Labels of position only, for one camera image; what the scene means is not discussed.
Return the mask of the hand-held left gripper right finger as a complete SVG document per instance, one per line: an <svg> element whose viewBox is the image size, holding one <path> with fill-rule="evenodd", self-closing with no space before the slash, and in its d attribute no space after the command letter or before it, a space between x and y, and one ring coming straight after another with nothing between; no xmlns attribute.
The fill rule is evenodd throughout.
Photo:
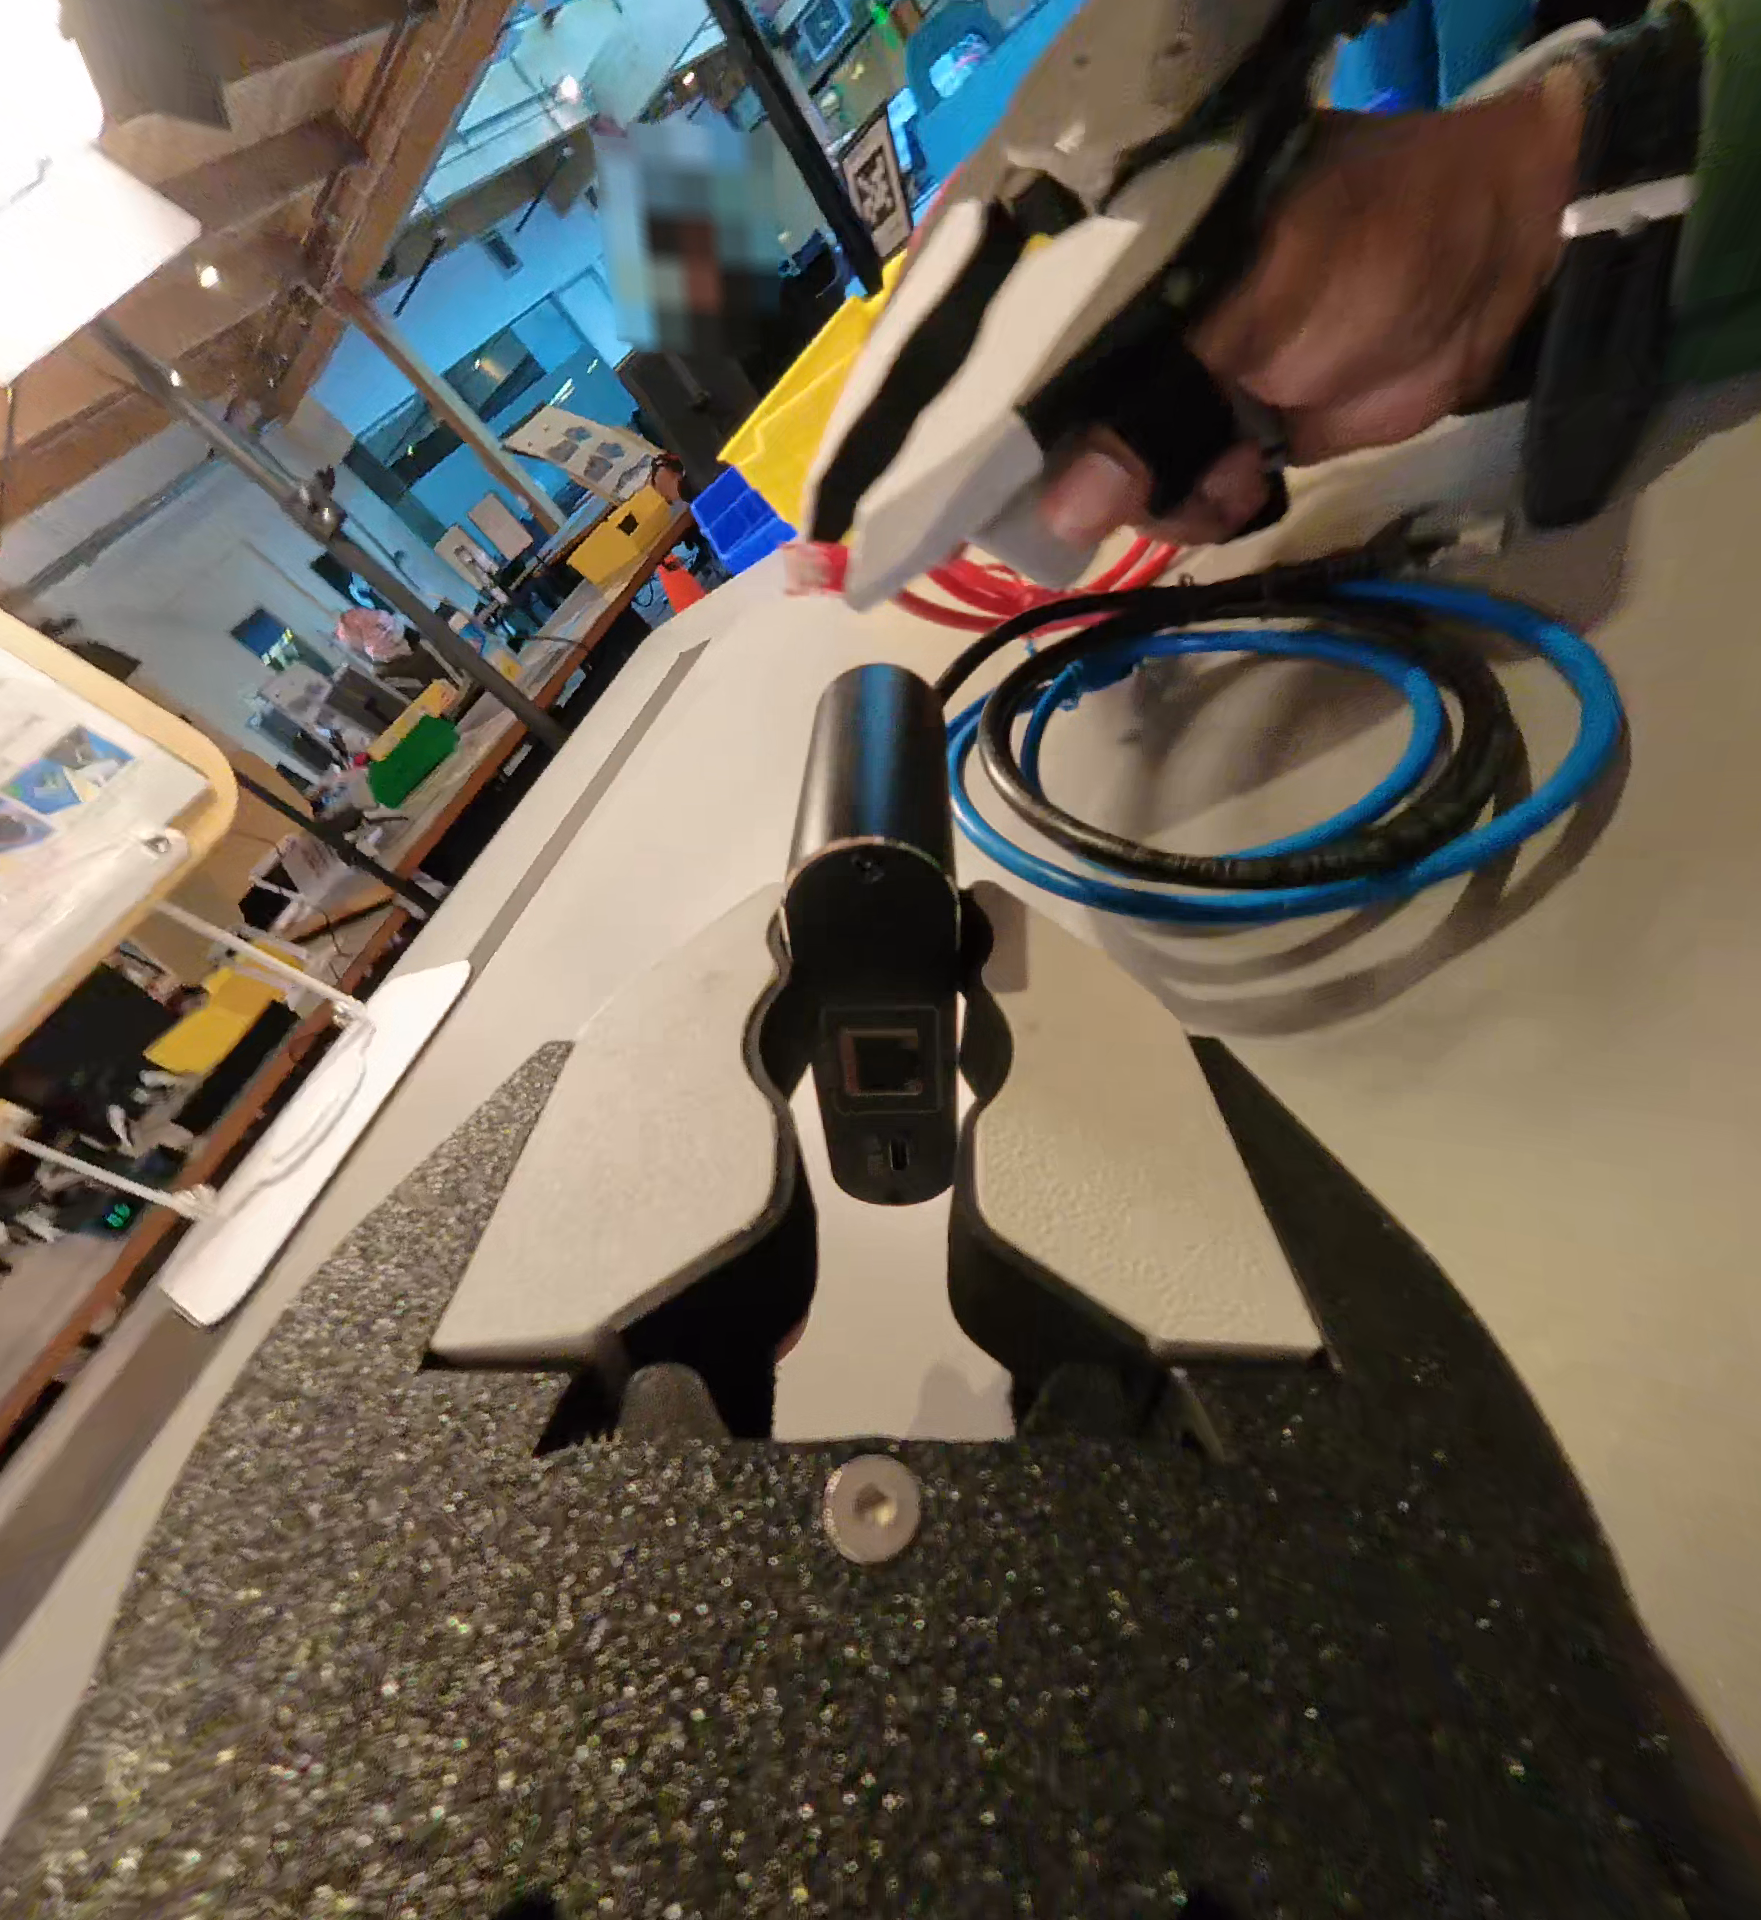
<svg viewBox="0 0 1761 1920"><path fill-rule="evenodd" d="M1006 1369L1307 1361L1323 1332L1179 1020L1026 899L970 889L954 1318Z"/></svg>

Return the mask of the yellow plastic bin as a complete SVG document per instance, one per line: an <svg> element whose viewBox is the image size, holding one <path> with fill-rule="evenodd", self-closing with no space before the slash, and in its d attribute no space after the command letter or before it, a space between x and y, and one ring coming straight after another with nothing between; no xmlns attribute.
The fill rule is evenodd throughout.
<svg viewBox="0 0 1761 1920"><path fill-rule="evenodd" d="M725 467L794 530L827 421L906 264L908 252L896 252L878 295L848 297L719 449Z"/></svg>

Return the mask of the blue plastic bin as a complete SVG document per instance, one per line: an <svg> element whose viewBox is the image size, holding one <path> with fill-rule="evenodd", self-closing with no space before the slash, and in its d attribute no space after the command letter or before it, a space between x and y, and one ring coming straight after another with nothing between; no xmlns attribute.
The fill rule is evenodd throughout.
<svg viewBox="0 0 1761 1920"><path fill-rule="evenodd" d="M793 524L756 492L745 471L726 464L691 498L691 516L726 578L746 575L797 539Z"/></svg>

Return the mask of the white document stand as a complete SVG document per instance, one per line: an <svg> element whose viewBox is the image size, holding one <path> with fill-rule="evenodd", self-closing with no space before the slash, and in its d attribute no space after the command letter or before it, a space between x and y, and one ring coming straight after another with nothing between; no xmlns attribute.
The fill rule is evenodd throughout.
<svg viewBox="0 0 1761 1920"><path fill-rule="evenodd" d="M4 1148L190 1225L161 1292L197 1328L253 1295L470 977L451 961L363 1000L190 910L237 794L192 724L0 609L0 1062L149 918L312 997L340 1030L221 1188L156 1188L0 1121Z"/></svg>

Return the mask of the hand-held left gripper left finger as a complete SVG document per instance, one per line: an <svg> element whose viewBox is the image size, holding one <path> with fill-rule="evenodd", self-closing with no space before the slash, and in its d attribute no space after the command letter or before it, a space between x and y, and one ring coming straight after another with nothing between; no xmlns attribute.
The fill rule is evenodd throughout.
<svg viewBox="0 0 1761 1920"><path fill-rule="evenodd" d="M432 1335L446 1365L610 1361L794 1193L755 1020L785 981L762 885L626 980L574 1036Z"/></svg>

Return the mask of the black and white marker tag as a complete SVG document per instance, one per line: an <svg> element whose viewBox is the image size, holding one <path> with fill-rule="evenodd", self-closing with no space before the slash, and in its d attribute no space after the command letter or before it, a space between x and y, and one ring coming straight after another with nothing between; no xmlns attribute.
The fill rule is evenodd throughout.
<svg viewBox="0 0 1761 1920"><path fill-rule="evenodd" d="M910 175L887 109L878 109L840 143L835 163L874 252L890 263L916 228Z"/></svg>

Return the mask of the black ethernet switch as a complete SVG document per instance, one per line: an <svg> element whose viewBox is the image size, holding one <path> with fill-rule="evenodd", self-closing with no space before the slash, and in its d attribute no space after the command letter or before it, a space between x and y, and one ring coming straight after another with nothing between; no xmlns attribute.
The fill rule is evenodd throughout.
<svg viewBox="0 0 1761 1920"><path fill-rule="evenodd" d="M870 1205L940 1196L958 1144L962 898L940 702L897 663L815 712L777 931L782 1038L835 1183Z"/></svg>

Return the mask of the green plastic bin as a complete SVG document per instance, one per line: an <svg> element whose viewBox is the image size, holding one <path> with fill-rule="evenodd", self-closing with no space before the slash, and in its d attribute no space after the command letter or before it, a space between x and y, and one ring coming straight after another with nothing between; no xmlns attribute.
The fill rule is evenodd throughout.
<svg viewBox="0 0 1761 1920"><path fill-rule="evenodd" d="M437 714L418 714L395 724L366 759L365 786L374 811L391 813L451 759L461 740L457 725Z"/></svg>

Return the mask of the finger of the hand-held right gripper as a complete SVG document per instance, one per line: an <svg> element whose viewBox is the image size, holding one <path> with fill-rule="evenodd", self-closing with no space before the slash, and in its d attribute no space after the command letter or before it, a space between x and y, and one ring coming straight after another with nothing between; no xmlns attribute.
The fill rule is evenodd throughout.
<svg viewBox="0 0 1761 1920"><path fill-rule="evenodd" d="M843 594L872 609L966 544L1043 588L1071 587L1102 540L1060 540L1041 522L1049 456L1020 405L1126 301L1122 271L1142 230L1091 218L1020 252L989 297L957 371L861 494L843 544Z"/></svg>
<svg viewBox="0 0 1761 1920"><path fill-rule="evenodd" d="M1060 224L1054 186L1006 186L994 196L954 186L941 196L827 421L800 505L809 540L843 543L861 494L957 371L989 297L1020 252ZM1052 432L1035 425L1033 414L1046 381L1020 405L1045 452Z"/></svg>

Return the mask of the printed instruction sheet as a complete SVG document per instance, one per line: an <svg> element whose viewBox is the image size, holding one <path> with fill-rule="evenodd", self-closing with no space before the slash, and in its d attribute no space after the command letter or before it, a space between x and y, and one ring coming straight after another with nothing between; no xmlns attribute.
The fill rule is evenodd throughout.
<svg viewBox="0 0 1761 1920"><path fill-rule="evenodd" d="M234 811L206 735L0 609L0 1054Z"/></svg>

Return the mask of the small yellow bin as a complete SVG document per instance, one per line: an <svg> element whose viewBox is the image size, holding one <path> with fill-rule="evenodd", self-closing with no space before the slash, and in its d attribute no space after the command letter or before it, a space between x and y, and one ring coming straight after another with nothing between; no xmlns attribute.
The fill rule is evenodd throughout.
<svg viewBox="0 0 1761 1920"><path fill-rule="evenodd" d="M219 966L196 987L196 1004L143 1051L143 1069L201 1079L234 1052L268 1013L287 1013L285 981L253 966Z"/></svg>

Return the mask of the grey light stand pole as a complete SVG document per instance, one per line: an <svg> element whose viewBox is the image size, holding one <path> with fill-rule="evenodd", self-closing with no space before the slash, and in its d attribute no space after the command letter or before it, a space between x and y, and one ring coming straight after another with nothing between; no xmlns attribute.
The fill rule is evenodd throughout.
<svg viewBox="0 0 1761 1920"><path fill-rule="evenodd" d="M95 319L87 327L89 338L104 348L134 386L172 419L187 424L211 453L235 467L276 511L308 540L338 561L370 588L386 596L394 611L422 638L427 653L460 683L476 687L496 700L526 735L547 752L556 752L563 732L556 719L538 707L528 693L498 672L484 653L461 639L448 619L414 590L402 575L387 567L355 534L349 516L331 494L320 492L315 480L295 478L258 441L258 437L227 425L183 383L183 377L161 363L147 348L138 347L120 327Z"/></svg>

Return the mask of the black pole stand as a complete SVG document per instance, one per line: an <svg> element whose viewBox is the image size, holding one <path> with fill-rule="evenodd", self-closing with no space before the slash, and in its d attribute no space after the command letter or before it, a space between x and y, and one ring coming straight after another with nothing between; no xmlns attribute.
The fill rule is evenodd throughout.
<svg viewBox="0 0 1761 1920"><path fill-rule="evenodd" d="M780 148L793 160L854 281L863 295L878 297L883 290L882 254L875 249L819 131L807 118L810 102L797 90L777 57L777 48L759 30L746 1L706 1L706 8L726 47L743 62Z"/></svg>

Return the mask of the studio light panel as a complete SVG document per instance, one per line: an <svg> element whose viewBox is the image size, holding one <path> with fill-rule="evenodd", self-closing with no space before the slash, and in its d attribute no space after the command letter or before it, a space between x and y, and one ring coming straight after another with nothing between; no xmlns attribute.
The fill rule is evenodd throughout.
<svg viewBox="0 0 1761 1920"><path fill-rule="evenodd" d="M0 1L0 388L204 233L104 153L106 116L63 4Z"/></svg>

